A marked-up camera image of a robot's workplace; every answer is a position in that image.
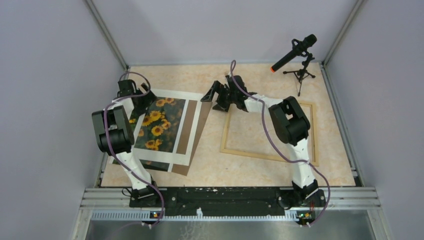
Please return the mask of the sunflower photo print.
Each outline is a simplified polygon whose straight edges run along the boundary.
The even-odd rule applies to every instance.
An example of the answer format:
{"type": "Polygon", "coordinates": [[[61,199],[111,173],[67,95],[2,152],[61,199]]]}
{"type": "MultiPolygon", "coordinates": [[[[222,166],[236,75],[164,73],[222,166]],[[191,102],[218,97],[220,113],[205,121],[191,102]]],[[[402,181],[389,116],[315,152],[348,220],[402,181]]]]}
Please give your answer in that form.
{"type": "Polygon", "coordinates": [[[134,133],[133,154],[149,170],[168,172],[172,156],[177,150],[183,113],[187,101],[182,98],[158,97],[145,109],[134,109],[129,124],[134,133]]]}

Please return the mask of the light wooden picture frame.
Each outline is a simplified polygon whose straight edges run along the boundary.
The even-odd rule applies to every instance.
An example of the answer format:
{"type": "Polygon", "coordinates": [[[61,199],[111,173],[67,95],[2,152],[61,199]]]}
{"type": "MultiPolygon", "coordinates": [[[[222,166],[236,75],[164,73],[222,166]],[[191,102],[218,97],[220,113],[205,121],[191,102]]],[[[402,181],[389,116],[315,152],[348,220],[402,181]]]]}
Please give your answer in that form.
{"type": "MultiPolygon", "coordinates": [[[[315,143],[317,131],[314,126],[316,105],[307,101],[301,101],[299,104],[310,122],[307,138],[309,160],[314,166],[318,166],[320,157],[315,143]]],[[[248,113],[233,105],[226,114],[220,152],[263,160],[285,161],[269,143],[261,114],[248,113]]]]}

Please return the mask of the white mat board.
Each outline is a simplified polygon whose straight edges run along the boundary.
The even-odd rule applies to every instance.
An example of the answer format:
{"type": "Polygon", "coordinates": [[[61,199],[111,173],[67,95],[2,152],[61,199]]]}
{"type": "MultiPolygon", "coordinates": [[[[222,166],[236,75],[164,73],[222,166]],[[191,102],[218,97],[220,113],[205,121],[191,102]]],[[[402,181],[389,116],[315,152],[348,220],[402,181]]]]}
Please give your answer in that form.
{"type": "Polygon", "coordinates": [[[152,92],[159,97],[171,97],[186,100],[186,107],[182,116],[181,128],[177,137],[176,153],[166,156],[166,160],[170,160],[171,172],[174,164],[188,166],[193,150],[195,133],[199,121],[202,103],[200,101],[202,95],[200,93],[153,89],[152,92]]]}

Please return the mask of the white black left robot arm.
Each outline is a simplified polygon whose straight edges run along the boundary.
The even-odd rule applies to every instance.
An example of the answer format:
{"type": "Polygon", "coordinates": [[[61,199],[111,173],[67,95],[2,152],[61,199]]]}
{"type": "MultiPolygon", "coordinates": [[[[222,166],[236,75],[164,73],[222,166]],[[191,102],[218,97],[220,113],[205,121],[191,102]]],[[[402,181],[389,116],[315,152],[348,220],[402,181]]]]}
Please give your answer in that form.
{"type": "Polygon", "coordinates": [[[151,174],[134,154],[136,141],[130,117],[132,113],[144,116],[157,97],[151,92],[149,82],[137,88],[133,80],[127,79],[119,81],[118,86],[117,97],[91,115],[97,146],[101,152],[112,156],[130,179],[130,205],[144,202],[154,207],[160,202],[161,194],[151,174]]]}

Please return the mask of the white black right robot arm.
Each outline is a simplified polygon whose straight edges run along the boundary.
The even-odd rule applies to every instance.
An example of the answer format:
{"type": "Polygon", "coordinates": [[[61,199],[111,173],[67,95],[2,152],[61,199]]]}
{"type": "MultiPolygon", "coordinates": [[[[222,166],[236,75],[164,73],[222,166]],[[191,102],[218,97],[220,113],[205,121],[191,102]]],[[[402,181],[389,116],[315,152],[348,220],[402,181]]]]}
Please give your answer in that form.
{"type": "Polygon", "coordinates": [[[309,157],[308,137],[311,128],[297,99],[270,98],[256,92],[249,92],[239,75],[226,75],[226,84],[214,81],[201,102],[212,102],[217,95],[213,110],[228,112],[232,104],[247,113],[260,113],[261,119],[270,116],[277,138],[288,147],[289,157],[284,156],[292,165],[293,192],[283,203],[289,209],[295,205],[313,207],[326,204],[324,192],[319,188],[314,176],[317,169],[309,157]]]}

